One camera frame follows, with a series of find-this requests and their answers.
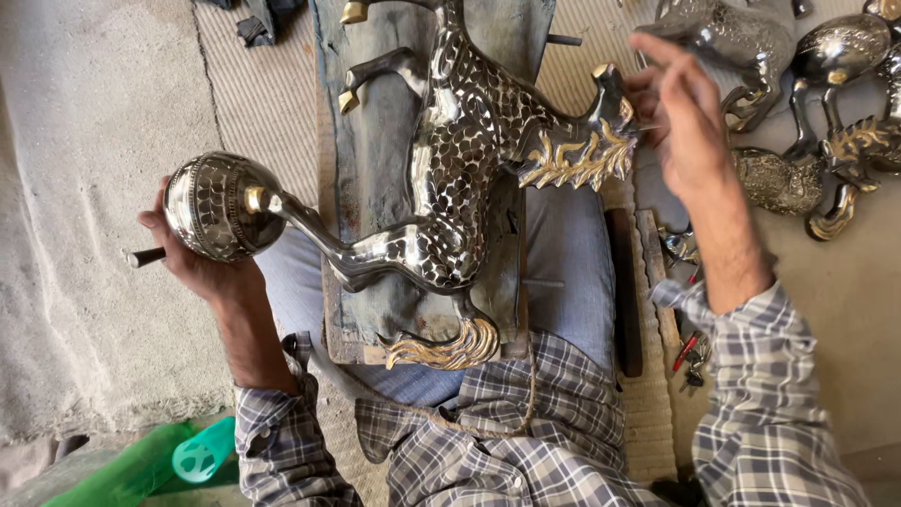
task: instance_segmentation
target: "metal ball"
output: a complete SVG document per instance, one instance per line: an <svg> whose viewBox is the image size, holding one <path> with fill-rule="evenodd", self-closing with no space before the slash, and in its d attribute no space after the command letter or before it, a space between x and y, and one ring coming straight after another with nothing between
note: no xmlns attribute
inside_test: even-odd
<svg viewBox="0 0 901 507"><path fill-rule="evenodd" d="M169 228L186 247L214 261L259 254L275 243L286 222L271 213L248 212L247 187L281 191L275 175L240 155L207 152L186 162L163 194Z"/></svg>

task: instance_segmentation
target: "horse tail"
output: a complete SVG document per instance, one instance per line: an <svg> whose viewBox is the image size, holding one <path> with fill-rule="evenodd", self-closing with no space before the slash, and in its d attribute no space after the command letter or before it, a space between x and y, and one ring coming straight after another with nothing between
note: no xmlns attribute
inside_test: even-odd
<svg viewBox="0 0 901 507"><path fill-rule="evenodd" d="M390 370L398 361L406 360L438 370L462 370L493 357L500 348L497 326L472 305L468 291L454 299L454 308L460 331L450 340L433 342L406 331L391 342L379 336L387 353L385 367Z"/></svg>
<svg viewBox="0 0 901 507"><path fill-rule="evenodd" d="M835 238L848 222L854 218L854 201L860 190L850 183L843 183L835 190L835 204L829 213L823 215L814 211L807 219L807 233L816 241L829 241Z"/></svg>

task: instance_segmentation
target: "man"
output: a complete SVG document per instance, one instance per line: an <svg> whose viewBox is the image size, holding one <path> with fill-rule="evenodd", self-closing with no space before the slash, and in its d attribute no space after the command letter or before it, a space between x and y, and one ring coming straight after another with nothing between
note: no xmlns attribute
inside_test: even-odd
<svg viewBox="0 0 901 507"><path fill-rule="evenodd" d="M865 505L839 463L826 414L816 403L814 339L764 260L724 142L719 90L678 47L631 38L659 64L626 80L649 132L663 179L685 205L706 281L683 290L664 281L654 298L683 309L713 339L710 411L695 437L698 479L713 505ZM235 381L241 489L258 505L355 505L315 419L314 360L357 397L360 444L389 457L390 503L403 505L667 505L624 473L623 414L615 391L611 337L613 276L602 209L590 189L530 191L530 276L566 282L530 294L537 363L533 417L523 424L528 362L483 364L466 372L419 365L356 366L363 383L389 398L442 404L449 423L400 410L355 385L331 364L319 339L279 345L272 310L289 331L322 318L319 253L294 230L258 265L207 261L181 246L162 216L139 215L166 266L206 300L222 331ZM474 427L460 430L453 423Z"/></svg>

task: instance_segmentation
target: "green bottle cap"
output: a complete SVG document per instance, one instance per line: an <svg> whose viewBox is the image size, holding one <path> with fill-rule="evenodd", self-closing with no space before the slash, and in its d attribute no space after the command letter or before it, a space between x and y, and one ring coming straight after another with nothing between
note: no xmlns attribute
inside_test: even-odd
<svg viewBox="0 0 901 507"><path fill-rule="evenodd" d="M234 424L234 417L222 418L178 445L172 453L176 475L193 484L212 477L234 450Z"/></svg>

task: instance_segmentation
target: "hammer handle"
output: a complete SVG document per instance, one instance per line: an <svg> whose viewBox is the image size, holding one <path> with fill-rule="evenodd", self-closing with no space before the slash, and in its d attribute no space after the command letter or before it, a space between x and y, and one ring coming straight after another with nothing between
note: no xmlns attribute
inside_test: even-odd
<svg viewBox="0 0 901 507"><path fill-rule="evenodd" d="M150 250L129 253L128 264L130 264L132 268L141 268L164 258L166 258L166 249L161 246L159 248L151 248Z"/></svg>

